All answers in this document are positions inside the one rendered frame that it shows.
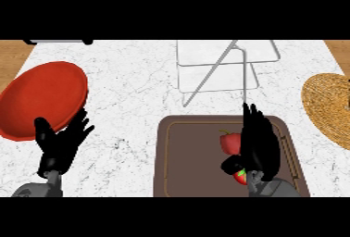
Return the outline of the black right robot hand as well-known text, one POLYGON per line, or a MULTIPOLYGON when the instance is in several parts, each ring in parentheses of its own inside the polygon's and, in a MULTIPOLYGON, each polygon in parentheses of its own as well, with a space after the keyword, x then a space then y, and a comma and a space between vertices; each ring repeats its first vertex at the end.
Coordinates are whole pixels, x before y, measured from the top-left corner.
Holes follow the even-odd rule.
POLYGON ((269 119, 256 104, 244 104, 241 155, 233 155, 222 169, 234 175, 238 171, 262 171, 262 181, 272 181, 281 168, 281 147, 269 119))

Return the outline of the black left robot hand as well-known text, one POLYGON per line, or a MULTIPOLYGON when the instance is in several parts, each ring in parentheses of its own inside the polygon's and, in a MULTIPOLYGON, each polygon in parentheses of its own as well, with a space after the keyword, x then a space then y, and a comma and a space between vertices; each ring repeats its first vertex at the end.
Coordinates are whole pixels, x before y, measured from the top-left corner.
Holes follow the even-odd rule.
POLYGON ((95 130, 95 126, 86 128, 86 115, 88 112, 82 109, 60 132, 55 132, 45 118, 39 117, 35 120, 36 142, 44 151, 38 174, 45 179, 51 171, 58 171, 64 175, 70 170, 80 145, 95 130))

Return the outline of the red bell pepper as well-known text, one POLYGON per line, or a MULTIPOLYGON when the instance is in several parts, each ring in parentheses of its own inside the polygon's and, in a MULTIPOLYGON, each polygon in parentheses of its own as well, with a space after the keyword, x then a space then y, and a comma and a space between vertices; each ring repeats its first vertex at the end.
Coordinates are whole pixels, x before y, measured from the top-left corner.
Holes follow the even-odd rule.
POLYGON ((222 150, 228 155, 241 154, 241 134, 222 130, 225 135, 221 136, 222 150))

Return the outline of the brown tray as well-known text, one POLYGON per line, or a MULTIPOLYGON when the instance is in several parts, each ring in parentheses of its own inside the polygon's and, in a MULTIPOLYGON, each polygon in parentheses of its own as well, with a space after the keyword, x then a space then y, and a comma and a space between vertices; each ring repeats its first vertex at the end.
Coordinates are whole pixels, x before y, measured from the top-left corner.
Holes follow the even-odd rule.
POLYGON ((221 136, 243 130, 240 115, 169 116, 159 123, 156 197, 247 197, 249 188, 221 166, 221 136))

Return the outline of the red strawberry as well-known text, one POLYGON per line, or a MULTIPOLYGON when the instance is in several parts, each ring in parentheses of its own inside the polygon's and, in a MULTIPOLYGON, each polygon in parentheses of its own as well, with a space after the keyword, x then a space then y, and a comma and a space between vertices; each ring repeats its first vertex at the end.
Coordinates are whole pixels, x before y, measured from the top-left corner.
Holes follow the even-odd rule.
POLYGON ((234 178, 238 181, 240 184, 247 185, 247 172, 244 170, 240 170, 236 174, 234 174, 234 178))

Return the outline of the red plate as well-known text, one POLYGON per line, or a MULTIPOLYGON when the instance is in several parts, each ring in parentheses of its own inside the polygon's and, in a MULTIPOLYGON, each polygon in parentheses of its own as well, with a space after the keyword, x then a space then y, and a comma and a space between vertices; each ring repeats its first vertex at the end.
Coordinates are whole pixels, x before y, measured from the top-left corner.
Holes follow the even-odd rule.
POLYGON ((0 136, 32 141, 39 117, 60 131, 83 108, 88 93, 88 77, 75 63, 54 61, 27 70, 0 94, 0 136))

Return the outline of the woven wicker placemat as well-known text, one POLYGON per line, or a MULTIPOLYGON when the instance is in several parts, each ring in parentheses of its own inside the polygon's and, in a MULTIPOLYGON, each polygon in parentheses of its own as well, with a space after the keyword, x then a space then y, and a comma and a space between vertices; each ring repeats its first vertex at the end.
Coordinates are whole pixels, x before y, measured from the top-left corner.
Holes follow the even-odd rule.
POLYGON ((302 90, 305 112, 326 137, 350 150, 350 77, 314 75, 302 90))

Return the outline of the grey appliance with black feet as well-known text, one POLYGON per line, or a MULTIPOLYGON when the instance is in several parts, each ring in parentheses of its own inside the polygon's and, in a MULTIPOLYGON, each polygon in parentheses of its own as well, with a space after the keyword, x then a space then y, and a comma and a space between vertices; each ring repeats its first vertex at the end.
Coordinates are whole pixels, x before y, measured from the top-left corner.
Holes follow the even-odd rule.
POLYGON ((94 44, 94 40, 24 40, 30 45, 44 44, 44 43, 83 43, 85 45, 94 44))

